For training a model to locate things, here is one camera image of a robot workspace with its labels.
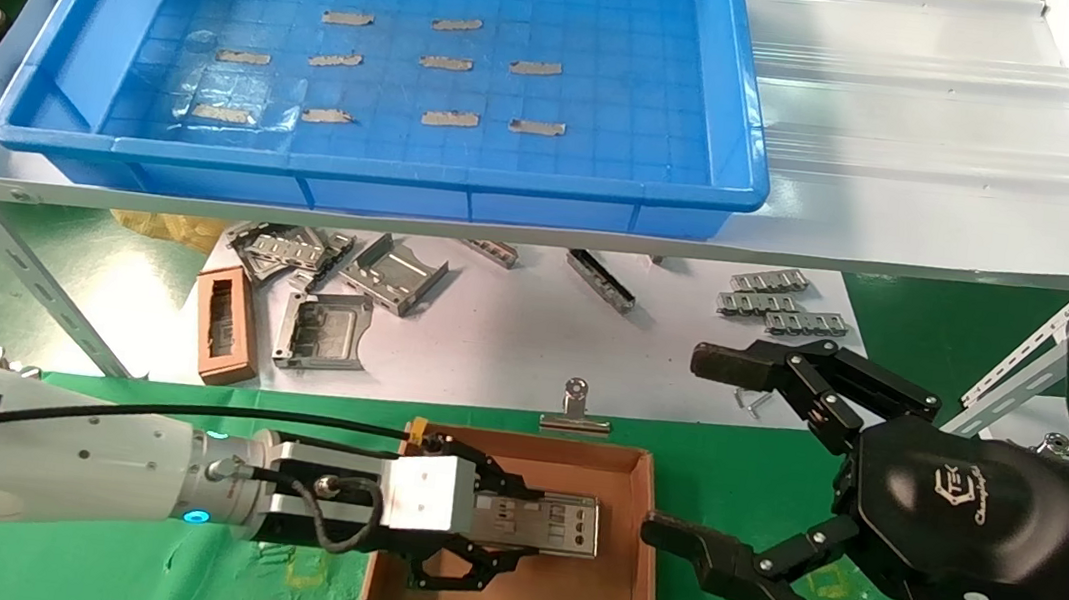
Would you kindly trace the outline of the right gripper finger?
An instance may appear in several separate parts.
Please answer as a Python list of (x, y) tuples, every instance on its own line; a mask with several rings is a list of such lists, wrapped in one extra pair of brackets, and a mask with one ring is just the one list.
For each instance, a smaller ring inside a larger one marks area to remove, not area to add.
[[(793, 587), (799, 579), (866, 547), (854, 516), (837, 516), (777, 547), (758, 552), (733, 535), (650, 511), (640, 538), (659, 553), (690, 561), (699, 589), (723, 600), (807, 600)], [(894, 588), (896, 600), (932, 600), (908, 582)]]
[(828, 339), (792, 347), (757, 339), (742, 350), (701, 342), (691, 372), (746, 393), (781, 395), (814, 437), (839, 456), (854, 451), (862, 432), (853, 405), (880, 419), (912, 415), (930, 424), (942, 403), (935, 393)]

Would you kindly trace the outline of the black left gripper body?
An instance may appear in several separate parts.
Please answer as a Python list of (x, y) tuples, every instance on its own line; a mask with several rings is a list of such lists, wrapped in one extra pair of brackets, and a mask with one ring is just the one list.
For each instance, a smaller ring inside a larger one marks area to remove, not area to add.
[(339, 554), (390, 545), (383, 521), (397, 453), (267, 430), (263, 448), (254, 542)]

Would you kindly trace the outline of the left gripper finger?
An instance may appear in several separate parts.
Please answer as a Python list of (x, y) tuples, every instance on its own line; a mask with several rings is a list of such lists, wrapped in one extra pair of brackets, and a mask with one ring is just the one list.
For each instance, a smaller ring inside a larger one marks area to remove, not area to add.
[(441, 432), (429, 432), (423, 435), (422, 452), (425, 456), (441, 455), (459, 457), (461, 460), (470, 462), (475, 468), (472, 491), (492, 493), (494, 496), (509, 497), (520, 501), (540, 501), (544, 497), (544, 490), (530, 488), (524, 479), (501, 467), (494, 457), (484, 451), (478, 450), (468, 443), (460, 442), (452, 434)]
[[(427, 572), (427, 561), (444, 553), (467, 563), (469, 568), (459, 576)], [(418, 550), (407, 558), (407, 584), (416, 591), (482, 593), (495, 576), (515, 572), (520, 560), (528, 556), (529, 547), (484, 547), (464, 536), (448, 535), (438, 545)]]

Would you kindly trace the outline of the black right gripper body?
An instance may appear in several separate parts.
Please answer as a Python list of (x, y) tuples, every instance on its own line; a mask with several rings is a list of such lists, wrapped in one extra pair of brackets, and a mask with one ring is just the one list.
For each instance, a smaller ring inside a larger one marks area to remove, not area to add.
[(839, 506), (893, 598), (1069, 600), (1069, 461), (902, 416), (859, 432)]

